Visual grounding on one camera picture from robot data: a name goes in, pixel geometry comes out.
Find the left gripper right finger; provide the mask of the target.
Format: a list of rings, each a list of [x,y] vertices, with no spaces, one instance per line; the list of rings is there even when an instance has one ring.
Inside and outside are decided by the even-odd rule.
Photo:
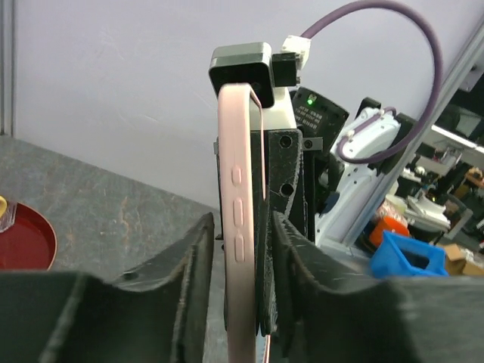
[[[278,310],[273,360],[481,362],[483,280],[377,280],[353,271],[273,213]]]

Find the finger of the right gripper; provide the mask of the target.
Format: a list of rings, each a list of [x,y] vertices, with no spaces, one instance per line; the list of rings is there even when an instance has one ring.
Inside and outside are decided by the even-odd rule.
[[[298,129],[269,130],[267,141],[268,190],[271,209],[283,213],[299,230],[305,230],[301,185],[302,133]]]
[[[269,192],[255,211],[256,252],[256,320],[261,335],[277,330],[277,305],[271,238],[271,205]]]

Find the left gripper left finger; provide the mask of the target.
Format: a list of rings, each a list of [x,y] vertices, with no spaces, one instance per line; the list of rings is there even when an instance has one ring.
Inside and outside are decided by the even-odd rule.
[[[3,362],[203,360],[214,218],[105,282],[80,271],[1,275]]]

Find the phone with pink case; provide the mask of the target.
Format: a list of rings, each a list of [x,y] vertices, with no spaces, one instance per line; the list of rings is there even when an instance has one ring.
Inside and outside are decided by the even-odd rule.
[[[225,251],[229,362],[256,361],[256,267],[250,106],[262,105],[248,83],[219,91],[218,149]]]

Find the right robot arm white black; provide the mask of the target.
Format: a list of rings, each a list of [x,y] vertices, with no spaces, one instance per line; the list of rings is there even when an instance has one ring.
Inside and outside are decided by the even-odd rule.
[[[395,141],[403,128],[398,125],[398,114],[391,107],[379,110],[364,100],[358,117],[338,136],[338,145],[329,154],[336,160],[335,191],[339,200],[331,208],[317,211],[312,187],[316,183],[315,152],[298,147],[294,166],[294,182],[302,184],[303,209],[297,221],[303,223],[304,236],[319,243],[323,233],[336,218],[336,212],[349,200],[350,182],[360,178],[376,178],[391,169],[393,156],[376,154],[369,160],[351,159],[347,156],[346,143],[353,151],[367,151],[371,139]],[[261,173],[261,204],[265,208],[259,215],[253,211],[253,167],[251,148],[250,113],[262,112],[254,90],[247,83],[227,84],[219,92],[218,102],[218,160],[219,189],[222,211],[222,233],[225,243],[226,270],[226,322],[230,338],[246,339],[251,332],[269,335],[272,331],[270,304],[265,300],[265,280],[258,272],[265,271],[267,249],[271,236],[266,186],[265,131],[260,136],[259,149]]]

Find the blue plastic bin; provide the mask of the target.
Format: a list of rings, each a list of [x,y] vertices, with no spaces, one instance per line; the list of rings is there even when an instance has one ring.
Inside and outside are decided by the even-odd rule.
[[[443,248],[389,231],[371,257],[370,270],[375,278],[448,276]]]

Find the cardboard box background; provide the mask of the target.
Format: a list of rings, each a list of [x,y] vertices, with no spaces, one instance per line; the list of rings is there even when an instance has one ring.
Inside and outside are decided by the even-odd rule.
[[[445,251],[445,269],[451,276],[483,276],[483,256],[458,244],[437,244]]]

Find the round red tray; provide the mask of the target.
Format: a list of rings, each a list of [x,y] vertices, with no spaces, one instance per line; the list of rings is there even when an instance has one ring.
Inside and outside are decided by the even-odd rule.
[[[51,223],[19,203],[12,227],[1,233],[1,270],[49,270],[57,254],[57,235]]]

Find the clear glass cup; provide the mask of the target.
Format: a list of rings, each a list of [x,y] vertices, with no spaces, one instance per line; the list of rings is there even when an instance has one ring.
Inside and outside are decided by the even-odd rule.
[[[16,219],[17,214],[17,203],[16,202],[8,202],[8,208],[6,213],[1,217],[1,224],[0,224],[0,232],[3,233],[11,228]]]

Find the yellow mug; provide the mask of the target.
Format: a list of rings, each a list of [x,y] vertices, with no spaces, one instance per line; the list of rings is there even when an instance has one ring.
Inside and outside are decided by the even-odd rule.
[[[8,208],[8,202],[6,201],[5,198],[0,197],[0,217],[2,217]]]

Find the left aluminium frame post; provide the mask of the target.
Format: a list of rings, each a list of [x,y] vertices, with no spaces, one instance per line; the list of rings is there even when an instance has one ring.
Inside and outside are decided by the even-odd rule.
[[[14,137],[16,2],[1,0],[1,134]]]

